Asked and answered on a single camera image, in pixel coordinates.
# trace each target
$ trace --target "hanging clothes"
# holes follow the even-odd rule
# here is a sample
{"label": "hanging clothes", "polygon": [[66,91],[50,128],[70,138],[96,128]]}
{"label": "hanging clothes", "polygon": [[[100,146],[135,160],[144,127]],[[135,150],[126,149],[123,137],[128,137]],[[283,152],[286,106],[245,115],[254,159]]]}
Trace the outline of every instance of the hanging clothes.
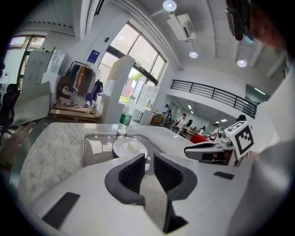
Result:
{"label": "hanging clothes", "polygon": [[85,76],[86,76],[86,66],[82,66],[81,70],[79,71],[78,77],[77,77],[77,81],[76,81],[76,89],[79,88],[81,82],[84,80]]}
{"label": "hanging clothes", "polygon": [[93,78],[95,78],[95,73],[91,68],[88,68],[88,71],[87,71],[86,77],[85,77],[85,83],[84,83],[84,86],[82,87],[82,91],[81,91],[82,94],[89,93],[88,90],[89,90],[89,87],[90,87],[90,84],[91,84]]}
{"label": "hanging clothes", "polygon": [[86,95],[86,101],[89,101],[91,106],[92,106],[93,101],[95,101],[95,98],[96,98],[96,97],[94,96],[95,91],[96,91],[96,87],[97,87],[97,85],[95,84],[95,85],[93,86],[93,90],[92,90],[92,92],[91,92],[90,94],[87,94],[87,95]]}
{"label": "hanging clothes", "polygon": [[70,83],[70,87],[69,87],[69,91],[73,92],[74,91],[74,84],[77,78],[77,73],[80,69],[79,65],[74,65],[72,70],[70,71],[70,76],[71,76],[71,83]]}
{"label": "hanging clothes", "polygon": [[87,93],[89,93],[89,94],[93,90],[93,87],[94,87],[94,84],[95,84],[95,79],[96,79],[96,73],[93,71],[91,76],[93,76],[93,77],[92,77],[91,83],[90,83],[90,85],[88,87],[88,90],[87,90]]}
{"label": "hanging clothes", "polygon": [[76,90],[77,78],[78,78],[78,75],[79,75],[81,69],[82,69],[82,67],[80,67],[80,69],[77,72],[77,75],[76,75],[76,79],[75,79],[75,82],[74,82],[74,85],[73,85],[72,92]]}
{"label": "hanging clothes", "polygon": [[103,83],[100,80],[98,80],[95,82],[92,92],[86,96],[86,101],[89,101],[90,105],[92,105],[92,102],[96,101],[97,94],[100,94],[102,92],[103,92]]}

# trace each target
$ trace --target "ceiling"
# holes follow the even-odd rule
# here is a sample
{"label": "ceiling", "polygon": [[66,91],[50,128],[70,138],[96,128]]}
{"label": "ceiling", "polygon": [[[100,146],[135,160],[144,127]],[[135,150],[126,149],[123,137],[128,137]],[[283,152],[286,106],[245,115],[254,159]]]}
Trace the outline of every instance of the ceiling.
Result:
{"label": "ceiling", "polygon": [[190,112],[193,111],[194,115],[197,116],[201,116],[209,121],[211,121],[212,123],[215,123],[217,121],[221,121],[222,119],[227,119],[227,122],[220,122],[220,126],[227,128],[229,126],[231,126],[232,124],[236,123],[236,118],[226,114],[224,112],[221,112],[217,109],[214,109],[210,106],[206,106],[204,104],[198,103],[198,102],[194,102],[191,100],[187,100],[184,98],[179,98],[179,97],[174,97],[172,98],[172,101],[177,104],[177,105],[181,105],[181,109]]}
{"label": "ceiling", "polygon": [[[175,15],[188,14],[196,39],[179,41],[169,27],[168,12],[162,11],[164,0],[126,0],[149,15],[183,66],[194,66],[200,59],[225,60],[236,65],[238,59],[247,61],[248,66],[262,73],[279,85],[284,78],[285,52],[262,45],[259,41],[249,44],[245,39],[238,42],[230,33],[225,14],[225,0],[174,0],[177,3]],[[189,57],[196,51],[197,59]]]}
{"label": "ceiling", "polygon": [[59,28],[65,33],[73,31],[73,3],[72,0],[42,1],[35,10],[24,20],[24,25],[34,24],[37,29],[49,26]]}

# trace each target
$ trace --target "office chair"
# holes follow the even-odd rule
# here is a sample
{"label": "office chair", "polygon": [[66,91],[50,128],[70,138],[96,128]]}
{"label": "office chair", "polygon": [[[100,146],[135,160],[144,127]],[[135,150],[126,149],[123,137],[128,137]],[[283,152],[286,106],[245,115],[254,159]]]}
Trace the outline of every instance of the office chair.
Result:
{"label": "office chair", "polygon": [[1,139],[5,133],[12,135],[9,129],[11,128],[14,119],[13,108],[20,94],[20,91],[17,88],[17,84],[9,84],[6,89],[7,93],[3,96],[2,108],[0,111],[0,126],[2,126],[2,129],[0,130],[0,145]]}

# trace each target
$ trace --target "wooden pallet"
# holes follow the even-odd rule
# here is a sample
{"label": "wooden pallet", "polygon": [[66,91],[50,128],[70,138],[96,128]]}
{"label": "wooden pallet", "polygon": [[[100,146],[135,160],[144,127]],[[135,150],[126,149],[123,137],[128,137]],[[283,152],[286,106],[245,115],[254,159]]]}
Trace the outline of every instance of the wooden pallet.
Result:
{"label": "wooden pallet", "polygon": [[54,109],[55,110],[70,111],[70,112],[81,112],[81,113],[91,113],[91,111],[92,111],[92,108],[68,106],[66,104],[60,104],[60,103],[55,104]]}
{"label": "wooden pallet", "polygon": [[96,117],[94,114],[86,114],[81,112],[52,109],[49,114],[51,117],[61,122],[100,124],[101,121],[100,116]]}

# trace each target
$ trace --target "black metal railing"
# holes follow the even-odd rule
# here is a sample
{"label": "black metal railing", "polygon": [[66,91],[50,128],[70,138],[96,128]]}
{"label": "black metal railing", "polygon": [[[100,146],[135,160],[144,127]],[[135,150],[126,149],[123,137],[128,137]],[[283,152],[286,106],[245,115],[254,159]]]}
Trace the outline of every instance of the black metal railing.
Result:
{"label": "black metal railing", "polygon": [[222,89],[182,80],[173,80],[171,88],[220,101],[255,118],[257,108],[255,104]]}

